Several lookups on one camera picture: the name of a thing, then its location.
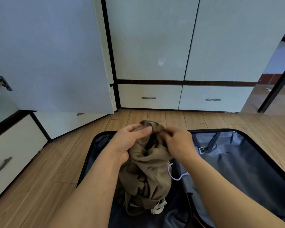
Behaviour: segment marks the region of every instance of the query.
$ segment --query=black suitcase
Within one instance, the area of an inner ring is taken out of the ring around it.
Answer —
[[[285,172],[245,133],[233,129],[190,130],[197,152],[238,189],[285,221]],[[116,131],[95,136],[77,185]],[[186,170],[172,160],[172,175]],[[129,216],[113,201],[109,227],[215,227],[190,176],[172,180],[167,205],[162,213]]]

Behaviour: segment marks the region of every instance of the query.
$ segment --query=open cabinet door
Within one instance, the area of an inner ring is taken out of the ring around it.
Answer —
[[[0,76],[19,109],[112,114],[92,0],[0,0]]]

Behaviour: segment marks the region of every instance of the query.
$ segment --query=brown garment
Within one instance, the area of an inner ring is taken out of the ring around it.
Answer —
[[[136,130],[152,126],[152,134],[138,139],[129,149],[130,158],[120,168],[114,197],[129,215],[138,215],[153,209],[171,188],[168,161],[171,156],[158,132],[161,124],[143,120]]]

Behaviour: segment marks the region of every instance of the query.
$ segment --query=person's left hand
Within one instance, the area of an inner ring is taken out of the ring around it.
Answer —
[[[137,139],[143,138],[152,132],[152,126],[145,127],[142,130],[133,131],[142,124],[128,125],[117,131],[114,137],[111,139],[107,148],[116,152],[118,157],[121,158],[122,164],[129,158],[128,149],[130,149]]]

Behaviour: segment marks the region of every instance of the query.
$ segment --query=purple hanger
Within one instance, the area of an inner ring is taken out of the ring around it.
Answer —
[[[179,181],[179,180],[181,180],[181,178],[182,178],[183,176],[190,175],[190,174],[187,172],[187,173],[185,173],[185,174],[182,174],[178,179],[172,177],[172,175],[170,174],[170,171],[169,171],[169,168],[170,168],[171,165],[173,165],[173,163],[171,163],[170,165],[168,165],[168,174],[170,175],[170,177],[171,177],[173,180]]]

